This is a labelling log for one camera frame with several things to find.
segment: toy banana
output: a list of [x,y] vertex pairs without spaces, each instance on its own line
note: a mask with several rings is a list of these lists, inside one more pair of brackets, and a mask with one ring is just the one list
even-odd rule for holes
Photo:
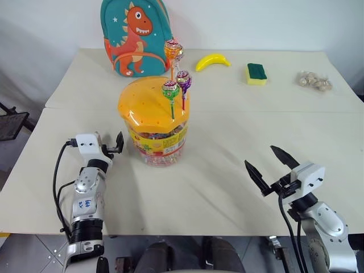
[[227,61],[224,55],[214,53],[207,55],[198,61],[196,65],[196,72],[205,69],[205,67],[208,67],[211,64],[225,64],[228,67],[231,66],[230,62]]

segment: orange dinosaur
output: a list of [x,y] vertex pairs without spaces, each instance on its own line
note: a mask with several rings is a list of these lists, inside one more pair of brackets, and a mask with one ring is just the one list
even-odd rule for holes
[[[126,18],[123,26],[123,30],[127,33],[127,36],[123,37],[121,45],[117,44],[116,47],[111,45],[111,54],[120,56],[125,53],[138,52],[143,53],[144,48],[147,47],[147,43],[142,40],[140,36],[147,36],[153,31],[153,25],[144,10],[141,7],[135,7],[132,2],[130,2],[129,10],[125,9]],[[127,55],[122,56],[119,59],[119,69],[120,73],[124,76],[131,77],[133,71],[128,69],[128,65],[134,63],[134,69],[138,73],[143,73],[144,71],[140,69],[143,62],[142,55]]]

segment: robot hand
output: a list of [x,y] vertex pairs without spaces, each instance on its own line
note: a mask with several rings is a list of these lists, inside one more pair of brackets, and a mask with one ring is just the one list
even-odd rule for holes
[[[106,172],[112,166],[112,153],[121,153],[124,145],[123,135],[117,136],[117,146],[107,148],[101,144],[98,133],[80,134],[76,139],[66,142],[78,147],[85,160],[79,177],[73,183],[75,196],[72,205],[71,228],[65,223],[59,207],[59,198],[55,198],[57,213],[68,237],[69,245],[65,256],[63,272],[109,272],[109,264],[104,253],[102,240],[102,225],[104,222],[104,192],[106,188]],[[55,196],[55,179],[53,180],[53,195]]]
[[292,170],[270,187],[262,179],[259,171],[245,160],[245,166],[263,196],[272,192],[279,195],[279,206],[289,227],[293,248],[301,272],[306,272],[304,258],[298,253],[291,225],[284,213],[283,204],[289,204],[289,215],[307,235],[309,253],[315,272],[356,272],[357,261],[348,242],[348,225],[324,202],[318,202],[311,193],[322,185],[325,168],[307,162],[299,164],[290,154],[271,146],[274,154]]

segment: backpack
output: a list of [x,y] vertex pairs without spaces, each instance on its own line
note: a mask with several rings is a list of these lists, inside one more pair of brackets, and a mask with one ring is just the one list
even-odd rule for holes
[[168,71],[164,43],[172,39],[172,32],[162,0],[103,0],[101,26],[106,53],[120,75]]

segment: yellow sponge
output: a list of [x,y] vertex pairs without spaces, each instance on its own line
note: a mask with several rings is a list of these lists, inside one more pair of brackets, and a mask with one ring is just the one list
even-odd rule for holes
[[261,64],[248,64],[246,67],[246,81],[249,85],[265,85],[267,76]]

